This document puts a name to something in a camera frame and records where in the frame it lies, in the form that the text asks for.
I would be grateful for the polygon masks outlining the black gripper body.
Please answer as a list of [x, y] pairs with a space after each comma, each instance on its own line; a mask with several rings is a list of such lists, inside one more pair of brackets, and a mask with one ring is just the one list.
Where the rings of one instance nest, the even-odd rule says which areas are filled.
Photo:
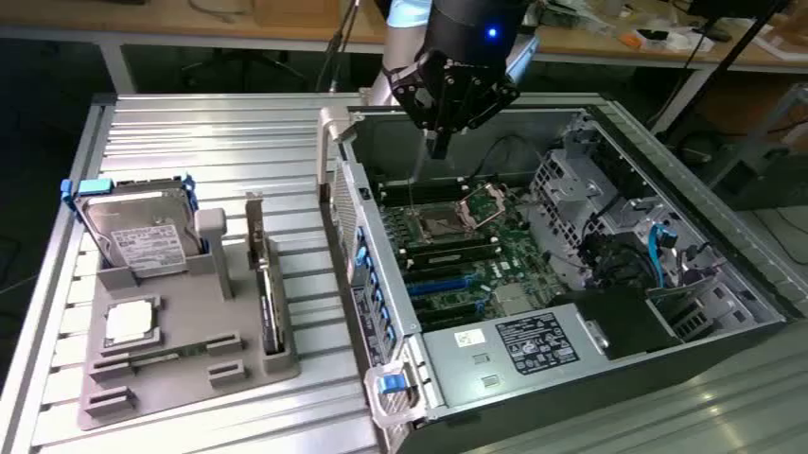
[[516, 39], [526, 1], [435, 1], [430, 7], [419, 70], [439, 103], [452, 77], [502, 74]]

